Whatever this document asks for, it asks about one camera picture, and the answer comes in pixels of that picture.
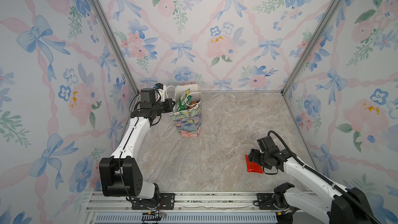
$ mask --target green plastic wrapper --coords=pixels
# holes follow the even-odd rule
[[[180,99],[177,102],[176,112],[188,109],[189,102],[191,102],[192,99],[191,95],[187,97],[190,91],[191,89],[188,89],[181,95]]]

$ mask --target red snack package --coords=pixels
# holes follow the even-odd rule
[[[264,174],[263,168],[260,165],[253,162],[249,162],[249,155],[245,155],[245,157],[246,157],[246,164],[248,166],[248,172],[257,172],[260,174]]]

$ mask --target gift bag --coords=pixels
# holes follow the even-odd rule
[[[200,126],[202,124],[202,89],[197,84],[190,84],[185,86],[176,87],[176,102],[180,99],[181,95],[190,89],[188,96],[192,96],[191,101],[186,102],[186,105],[192,106],[187,110],[174,112],[171,115],[172,120],[176,124],[178,131],[183,137],[198,137],[200,134]]]

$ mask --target floral wall panel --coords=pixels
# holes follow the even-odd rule
[[[331,0],[99,0],[138,87],[279,90]]]
[[[1,0],[0,221],[78,223],[132,98],[87,0]]]
[[[398,222],[397,31],[397,0],[345,0],[286,94],[320,171],[383,223]]]

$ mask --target white rope handle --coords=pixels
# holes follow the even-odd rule
[[[187,104],[187,102],[188,102],[188,96],[191,95],[191,94],[194,94],[194,93],[200,93],[200,94],[202,94],[202,92],[188,93],[187,97],[185,98],[185,104],[186,104],[188,107],[193,107],[193,106],[199,104],[199,102],[197,102],[197,103],[195,103],[195,104],[193,104],[193,105],[188,105],[188,104]]]
[[[171,86],[166,87],[166,98],[168,98],[168,96],[167,96],[167,88],[169,88],[169,87],[174,87],[174,86],[171,85]],[[176,100],[176,92],[177,92],[176,87],[174,87],[174,97],[173,97],[174,100]]]

